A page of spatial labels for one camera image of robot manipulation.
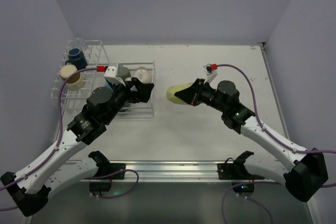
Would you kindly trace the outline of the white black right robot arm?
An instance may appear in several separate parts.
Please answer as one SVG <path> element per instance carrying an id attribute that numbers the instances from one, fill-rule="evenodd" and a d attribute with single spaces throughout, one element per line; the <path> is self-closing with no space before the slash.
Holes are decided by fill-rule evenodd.
<path id="1" fill-rule="evenodd" d="M 280 184 L 299 201 L 307 202 L 328 180 L 324 155 L 320 150 L 308 150 L 269 128 L 257 114 L 239 101 L 239 91 L 233 82 L 221 81 L 212 88 L 204 79 L 168 88 L 166 97 L 175 104 L 198 106 L 205 104 L 222 113 L 222 121 L 267 150 L 279 161 L 264 164 L 250 154 L 244 161 L 246 172 Z"/>

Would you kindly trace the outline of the light blue mug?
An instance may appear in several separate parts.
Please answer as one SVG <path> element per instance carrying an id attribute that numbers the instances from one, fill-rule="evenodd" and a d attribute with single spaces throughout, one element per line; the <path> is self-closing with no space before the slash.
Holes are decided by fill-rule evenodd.
<path id="1" fill-rule="evenodd" d="M 111 92 L 114 92 L 116 89 L 116 85 L 113 83 L 109 83 L 108 81 L 104 83 L 104 87 L 108 88 Z"/>

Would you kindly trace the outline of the pale yellow mug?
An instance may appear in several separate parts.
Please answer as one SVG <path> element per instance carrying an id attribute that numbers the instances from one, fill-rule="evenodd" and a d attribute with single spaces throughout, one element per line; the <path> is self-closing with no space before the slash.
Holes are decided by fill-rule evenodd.
<path id="1" fill-rule="evenodd" d="M 168 101 L 178 105 L 192 105 L 193 103 L 193 89 L 192 82 L 187 84 L 180 84 L 171 86 L 167 89 L 166 98 Z"/>

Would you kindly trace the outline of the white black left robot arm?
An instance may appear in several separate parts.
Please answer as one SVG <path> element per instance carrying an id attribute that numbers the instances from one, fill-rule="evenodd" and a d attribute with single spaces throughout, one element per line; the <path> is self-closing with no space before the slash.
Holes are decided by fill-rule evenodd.
<path id="1" fill-rule="evenodd" d="M 16 208 L 25 217 L 32 216 L 49 198 L 76 182 L 106 176 L 111 165 L 100 151 L 73 165 L 64 167 L 64 163 L 100 137 L 127 102 L 147 103 L 153 88 L 153 83 L 142 83 L 138 78 L 118 85 L 114 91 L 96 88 L 53 145 L 22 170 L 1 176 Z"/>

